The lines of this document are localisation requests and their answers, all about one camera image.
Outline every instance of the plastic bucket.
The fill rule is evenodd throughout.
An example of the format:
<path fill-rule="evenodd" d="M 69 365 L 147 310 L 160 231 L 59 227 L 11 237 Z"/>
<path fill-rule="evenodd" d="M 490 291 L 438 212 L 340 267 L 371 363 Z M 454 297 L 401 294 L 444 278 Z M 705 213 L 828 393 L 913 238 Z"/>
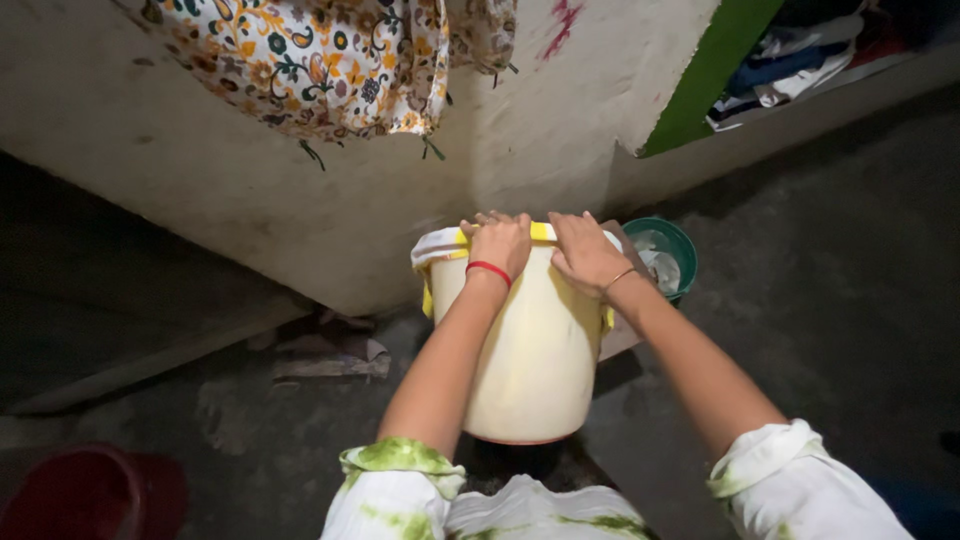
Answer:
<path fill-rule="evenodd" d="M 4 540 L 174 540 L 186 512 L 180 465 L 108 444 L 38 464 L 0 515 Z"/>
<path fill-rule="evenodd" d="M 411 259 L 428 284 L 440 323 L 466 282 L 469 245 L 456 229 L 424 236 Z M 556 236 L 531 228 L 534 247 L 480 353 L 464 430 L 483 440 L 544 444 L 584 424 L 606 310 L 571 287 L 550 263 Z M 611 234 L 608 238 L 620 248 Z"/>
<path fill-rule="evenodd" d="M 657 231 L 666 237 L 666 245 L 658 244 L 656 249 L 672 255 L 680 267 L 680 286 L 677 287 L 677 292 L 666 295 L 671 302 L 679 301 L 689 292 L 693 280 L 697 277 L 697 250 L 680 227 L 658 217 L 641 217 L 623 226 L 623 232 L 631 240 L 644 231 Z"/>

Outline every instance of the concrete wall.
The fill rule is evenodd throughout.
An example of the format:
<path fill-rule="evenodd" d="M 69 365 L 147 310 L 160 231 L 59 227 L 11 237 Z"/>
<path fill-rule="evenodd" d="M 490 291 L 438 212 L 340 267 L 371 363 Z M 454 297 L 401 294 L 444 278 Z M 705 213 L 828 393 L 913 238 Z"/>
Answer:
<path fill-rule="evenodd" d="M 417 238 L 477 209 L 635 208 L 960 78 L 956 55 L 936 69 L 921 59 L 900 71 L 922 77 L 884 74 L 634 160 L 618 136 L 652 131 L 717 3 L 586 3 L 543 61 L 560 27 L 549 4 L 521 2 L 520 74 L 496 89 L 466 70 L 451 77 L 455 106 L 434 137 L 446 161 L 421 160 L 419 139 L 394 135 L 315 145 L 323 173 L 295 140 L 210 95 L 110 2 L 21 2 L 0 21 L 0 147 L 358 314 L 415 298 Z"/>

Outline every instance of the white bucket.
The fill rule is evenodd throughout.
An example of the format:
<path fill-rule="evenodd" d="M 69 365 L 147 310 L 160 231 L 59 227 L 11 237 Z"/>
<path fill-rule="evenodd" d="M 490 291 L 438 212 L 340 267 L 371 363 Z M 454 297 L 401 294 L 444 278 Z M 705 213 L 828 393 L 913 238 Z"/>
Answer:
<path fill-rule="evenodd" d="M 504 444 L 564 438 L 587 419 L 608 309 L 550 264 L 553 228 L 531 227 L 534 247 L 480 353 L 464 430 Z M 622 248 L 610 233 L 608 239 Z M 424 311 L 443 320 L 466 282 L 468 243 L 457 228 L 420 239 L 411 257 L 427 281 Z"/>

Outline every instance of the dark floor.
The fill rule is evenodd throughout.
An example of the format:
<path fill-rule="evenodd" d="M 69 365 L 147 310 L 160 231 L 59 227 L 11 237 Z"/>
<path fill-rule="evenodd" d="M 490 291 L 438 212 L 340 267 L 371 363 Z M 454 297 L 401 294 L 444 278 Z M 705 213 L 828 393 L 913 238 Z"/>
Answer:
<path fill-rule="evenodd" d="M 681 308 L 790 417 L 868 478 L 960 490 L 960 87 L 926 95 L 661 205 L 697 246 Z M 372 440 L 429 330 L 413 307 L 377 338 L 384 382 L 273 386 L 243 344 L 71 419 L 7 421 L 19 440 L 106 439 L 179 459 L 183 539 L 313 539 L 337 453 Z M 664 538 L 734 538 L 706 457 L 656 363 L 594 400 L 589 454 Z"/>

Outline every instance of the rolled sleeve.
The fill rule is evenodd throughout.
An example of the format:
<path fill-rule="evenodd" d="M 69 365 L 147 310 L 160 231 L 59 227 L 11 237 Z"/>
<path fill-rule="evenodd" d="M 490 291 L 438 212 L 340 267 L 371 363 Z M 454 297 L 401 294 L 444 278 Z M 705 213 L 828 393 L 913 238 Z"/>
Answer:
<path fill-rule="evenodd" d="M 391 437 L 340 454 L 347 480 L 324 539 L 440 539 L 466 472 L 419 441 Z"/>
<path fill-rule="evenodd" d="M 867 483 L 803 420 L 740 435 L 707 486 L 743 538 L 910 538 Z"/>

